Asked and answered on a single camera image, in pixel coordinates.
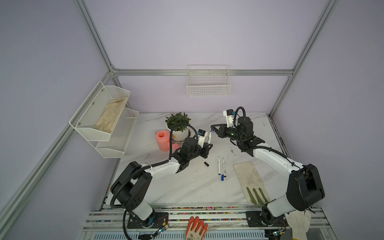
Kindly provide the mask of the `beige green work glove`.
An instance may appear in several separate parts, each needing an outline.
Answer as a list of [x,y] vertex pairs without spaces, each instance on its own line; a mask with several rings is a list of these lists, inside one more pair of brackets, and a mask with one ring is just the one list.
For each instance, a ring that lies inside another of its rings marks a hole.
[[271,201],[264,182],[252,162],[233,165],[246,202],[256,206],[263,206]]

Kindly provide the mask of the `white two-tier mesh shelf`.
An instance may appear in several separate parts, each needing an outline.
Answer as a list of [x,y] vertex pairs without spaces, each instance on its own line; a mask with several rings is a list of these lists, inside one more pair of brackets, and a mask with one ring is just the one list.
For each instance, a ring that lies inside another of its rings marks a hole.
[[103,158],[125,155],[139,112],[128,108],[130,91],[99,82],[69,125]]

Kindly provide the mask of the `white pen right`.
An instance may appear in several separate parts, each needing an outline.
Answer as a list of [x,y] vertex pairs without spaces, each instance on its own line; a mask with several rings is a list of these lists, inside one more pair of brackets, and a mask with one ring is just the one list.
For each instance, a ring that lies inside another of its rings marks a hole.
[[222,159],[222,168],[223,168],[222,177],[225,178],[227,176],[225,159]]

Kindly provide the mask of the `white pen blue end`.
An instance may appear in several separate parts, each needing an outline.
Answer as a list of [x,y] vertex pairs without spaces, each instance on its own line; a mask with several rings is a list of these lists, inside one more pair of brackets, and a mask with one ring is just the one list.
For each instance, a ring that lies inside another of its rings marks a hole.
[[218,157],[218,175],[221,175],[221,159]]

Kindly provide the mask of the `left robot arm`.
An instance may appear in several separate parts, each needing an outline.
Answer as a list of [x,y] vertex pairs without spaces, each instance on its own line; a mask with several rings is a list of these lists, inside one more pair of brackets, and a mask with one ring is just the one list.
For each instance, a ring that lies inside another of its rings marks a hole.
[[199,145],[197,139],[189,138],[182,147],[171,151],[166,160],[145,166],[131,162],[111,187],[110,208],[124,209],[133,214],[143,227],[150,227],[156,218],[156,211],[145,201],[151,181],[182,172],[195,158],[206,159],[212,147],[213,144],[203,142]]

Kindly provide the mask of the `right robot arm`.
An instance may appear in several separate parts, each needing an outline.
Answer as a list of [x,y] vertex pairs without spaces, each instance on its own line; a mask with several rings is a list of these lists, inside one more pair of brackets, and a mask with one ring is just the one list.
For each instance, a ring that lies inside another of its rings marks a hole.
[[262,206],[262,225],[272,226],[282,215],[309,210],[310,206],[324,199],[325,191],[317,167],[295,162],[268,147],[264,140],[254,135],[253,122],[249,117],[240,117],[235,127],[217,124],[211,125],[211,129],[219,138],[234,141],[242,152],[263,161],[288,181],[287,191],[283,196]]

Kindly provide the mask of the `pink watering can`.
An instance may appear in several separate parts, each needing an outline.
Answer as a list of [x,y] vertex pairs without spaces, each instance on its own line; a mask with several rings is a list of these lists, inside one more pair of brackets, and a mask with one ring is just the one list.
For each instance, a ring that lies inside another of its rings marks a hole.
[[156,141],[161,151],[168,152],[170,150],[170,132],[169,131],[156,132]]

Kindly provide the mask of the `white knit glove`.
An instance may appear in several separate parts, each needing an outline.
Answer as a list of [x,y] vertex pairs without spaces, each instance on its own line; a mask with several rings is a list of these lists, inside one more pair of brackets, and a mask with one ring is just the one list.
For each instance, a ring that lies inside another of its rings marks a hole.
[[288,225],[292,229],[292,240],[307,240],[307,232],[310,228],[312,212],[305,210],[293,211],[285,214]]

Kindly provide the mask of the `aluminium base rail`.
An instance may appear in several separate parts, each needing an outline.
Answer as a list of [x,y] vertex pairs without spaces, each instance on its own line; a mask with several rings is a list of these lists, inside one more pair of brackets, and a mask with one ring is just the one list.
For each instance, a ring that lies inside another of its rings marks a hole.
[[[167,217],[156,219],[157,224],[168,223],[168,229],[160,234],[158,240],[182,240],[190,217],[199,217],[208,224],[206,240],[264,240],[265,233],[285,230],[282,240],[289,240],[292,231],[288,224],[278,223],[274,227],[251,227],[251,218],[247,212],[257,211],[248,205],[207,205],[207,206],[154,206],[157,213],[167,213]],[[132,223],[129,216],[123,216],[123,210],[113,210],[103,206],[100,211],[90,212],[81,232],[81,240],[124,240],[123,220]]]

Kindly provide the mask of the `orange rubber glove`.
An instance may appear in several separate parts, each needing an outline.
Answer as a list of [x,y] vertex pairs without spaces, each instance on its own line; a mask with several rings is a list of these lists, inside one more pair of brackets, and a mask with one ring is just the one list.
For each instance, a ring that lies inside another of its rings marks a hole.
[[207,232],[208,224],[199,217],[190,217],[185,240],[202,240]]

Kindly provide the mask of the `white pen with blue cap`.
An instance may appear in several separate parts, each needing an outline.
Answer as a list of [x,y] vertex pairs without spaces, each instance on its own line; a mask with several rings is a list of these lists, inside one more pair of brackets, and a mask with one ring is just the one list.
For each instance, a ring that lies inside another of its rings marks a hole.
[[210,144],[210,143],[211,143],[211,139],[212,139],[212,132],[213,132],[213,130],[211,129],[211,130],[210,130],[210,133],[209,133],[209,137],[208,137],[208,144]]

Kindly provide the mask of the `green potted plant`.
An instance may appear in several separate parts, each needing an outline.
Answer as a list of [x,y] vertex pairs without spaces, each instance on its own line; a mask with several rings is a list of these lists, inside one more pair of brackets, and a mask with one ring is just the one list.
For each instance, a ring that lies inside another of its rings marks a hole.
[[172,130],[172,139],[176,143],[183,143],[189,135],[190,118],[186,113],[174,113],[166,117],[167,128]]

